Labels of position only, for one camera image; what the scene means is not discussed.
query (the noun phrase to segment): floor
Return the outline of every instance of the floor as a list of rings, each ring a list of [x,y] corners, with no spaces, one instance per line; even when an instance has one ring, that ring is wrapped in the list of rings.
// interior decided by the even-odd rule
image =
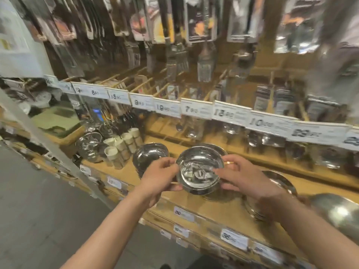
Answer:
[[[109,210],[98,199],[35,170],[0,147],[0,268],[56,269],[94,232]],[[185,269],[200,254],[138,225],[116,268]]]

